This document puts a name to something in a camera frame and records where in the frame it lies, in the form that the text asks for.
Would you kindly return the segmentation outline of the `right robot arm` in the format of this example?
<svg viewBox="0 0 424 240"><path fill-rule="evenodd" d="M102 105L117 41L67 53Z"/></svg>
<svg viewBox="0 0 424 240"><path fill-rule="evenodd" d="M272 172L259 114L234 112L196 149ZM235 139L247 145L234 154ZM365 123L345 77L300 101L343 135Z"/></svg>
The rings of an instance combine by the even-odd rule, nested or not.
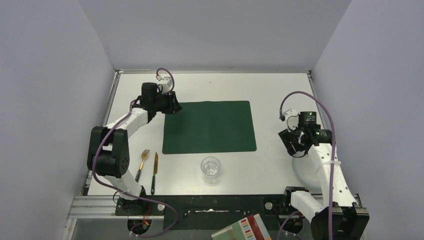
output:
<svg viewBox="0 0 424 240"><path fill-rule="evenodd" d="M280 119L286 129L279 132L287 153L313 164L322 202L316 200L305 187L288 186L286 204L299 211L310 223L315 240L359 240L370 220L345 180L336 145L330 129L317 123L317 112L289 109Z"/></svg>

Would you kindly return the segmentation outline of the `white plate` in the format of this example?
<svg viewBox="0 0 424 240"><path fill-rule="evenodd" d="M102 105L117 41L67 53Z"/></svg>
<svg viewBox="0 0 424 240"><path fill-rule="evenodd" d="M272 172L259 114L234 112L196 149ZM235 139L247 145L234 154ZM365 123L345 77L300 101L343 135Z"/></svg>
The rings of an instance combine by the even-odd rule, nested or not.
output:
<svg viewBox="0 0 424 240"><path fill-rule="evenodd" d="M309 155L292 157L292 168L305 188L312 192L322 192L315 165Z"/></svg>

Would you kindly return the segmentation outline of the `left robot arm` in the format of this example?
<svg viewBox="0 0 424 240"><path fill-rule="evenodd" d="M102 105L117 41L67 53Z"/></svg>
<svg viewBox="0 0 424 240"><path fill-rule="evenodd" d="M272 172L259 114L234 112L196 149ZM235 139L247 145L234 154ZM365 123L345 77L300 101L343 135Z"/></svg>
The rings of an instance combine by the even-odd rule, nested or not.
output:
<svg viewBox="0 0 424 240"><path fill-rule="evenodd" d="M157 113L173 115L182 110L173 89L163 83L145 82L141 94L129 104L126 114L111 124L91 130L87 167L101 186L117 191L127 201L141 204L146 191L128 170L129 138L139 128L150 123Z"/></svg>

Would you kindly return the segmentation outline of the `green placemat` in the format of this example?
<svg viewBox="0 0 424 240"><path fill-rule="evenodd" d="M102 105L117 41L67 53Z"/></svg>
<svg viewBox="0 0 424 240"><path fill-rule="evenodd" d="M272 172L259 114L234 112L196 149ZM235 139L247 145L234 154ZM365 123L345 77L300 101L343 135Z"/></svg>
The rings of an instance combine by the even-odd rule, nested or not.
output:
<svg viewBox="0 0 424 240"><path fill-rule="evenodd" d="M162 153L255 152L256 136L248 100L182 102L166 115Z"/></svg>

